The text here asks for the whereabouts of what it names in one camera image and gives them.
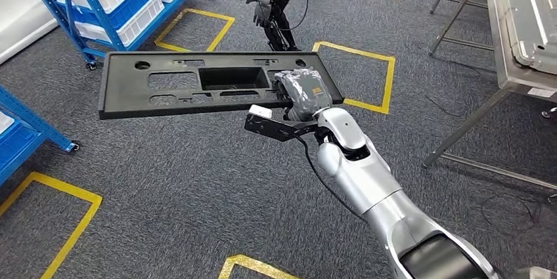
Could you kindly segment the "standing robot's grey hand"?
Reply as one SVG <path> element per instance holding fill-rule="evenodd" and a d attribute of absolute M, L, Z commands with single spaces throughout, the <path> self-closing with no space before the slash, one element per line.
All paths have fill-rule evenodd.
<path fill-rule="evenodd" d="M 246 4 L 255 3 L 253 22 L 256 26 L 269 28 L 271 26 L 271 4 L 263 0 L 243 0 Z"/>

